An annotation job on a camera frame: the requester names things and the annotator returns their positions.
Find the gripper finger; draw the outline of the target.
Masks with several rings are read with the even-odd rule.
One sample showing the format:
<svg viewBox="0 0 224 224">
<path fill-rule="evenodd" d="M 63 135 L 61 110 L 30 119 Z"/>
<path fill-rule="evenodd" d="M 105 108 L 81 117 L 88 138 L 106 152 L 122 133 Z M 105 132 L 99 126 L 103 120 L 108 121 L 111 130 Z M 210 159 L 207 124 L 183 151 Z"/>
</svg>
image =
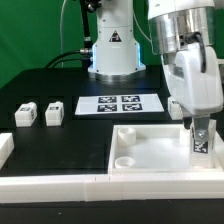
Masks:
<svg viewBox="0 0 224 224">
<path fill-rule="evenodd" d="M 197 142 L 206 142 L 209 140 L 209 121 L 209 115 L 193 117 L 193 134 Z"/>
</svg>

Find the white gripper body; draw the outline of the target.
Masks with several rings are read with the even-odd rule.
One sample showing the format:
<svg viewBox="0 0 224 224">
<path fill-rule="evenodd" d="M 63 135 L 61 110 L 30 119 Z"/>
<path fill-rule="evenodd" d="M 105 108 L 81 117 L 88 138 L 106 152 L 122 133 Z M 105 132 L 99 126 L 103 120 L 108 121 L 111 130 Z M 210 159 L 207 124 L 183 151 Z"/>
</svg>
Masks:
<svg viewBox="0 0 224 224">
<path fill-rule="evenodd" d="M 179 51 L 163 70 L 170 95 L 191 115 L 217 113 L 223 107 L 222 83 L 214 49 L 205 48 L 206 72 L 201 72 L 201 54 L 197 44 Z"/>
</svg>

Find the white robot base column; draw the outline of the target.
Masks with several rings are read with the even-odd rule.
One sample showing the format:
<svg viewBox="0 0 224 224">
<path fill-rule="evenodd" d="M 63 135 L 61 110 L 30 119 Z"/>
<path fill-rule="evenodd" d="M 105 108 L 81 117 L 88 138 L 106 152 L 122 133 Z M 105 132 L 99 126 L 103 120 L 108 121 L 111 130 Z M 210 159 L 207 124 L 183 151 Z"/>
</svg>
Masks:
<svg viewBox="0 0 224 224">
<path fill-rule="evenodd" d="M 140 45 L 134 38 L 133 0 L 100 0 L 96 9 L 98 37 L 92 47 L 89 76 L 120 82 L 142 75 Z"/>
</svg>

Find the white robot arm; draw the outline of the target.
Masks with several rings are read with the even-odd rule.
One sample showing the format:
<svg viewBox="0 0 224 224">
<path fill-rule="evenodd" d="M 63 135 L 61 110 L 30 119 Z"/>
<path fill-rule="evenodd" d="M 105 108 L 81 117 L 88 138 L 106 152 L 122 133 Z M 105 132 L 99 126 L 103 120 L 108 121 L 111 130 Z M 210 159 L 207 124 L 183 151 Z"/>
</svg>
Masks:
<svg viewBox="0 0 224 224">
<path fill-rule="evenodd" d="M 161 56 L 168 90 L 207 141 L 210 115 L 224 98 L 214 43 L 214 0 L 148 0 L 152 51 Z"/>
</svg>

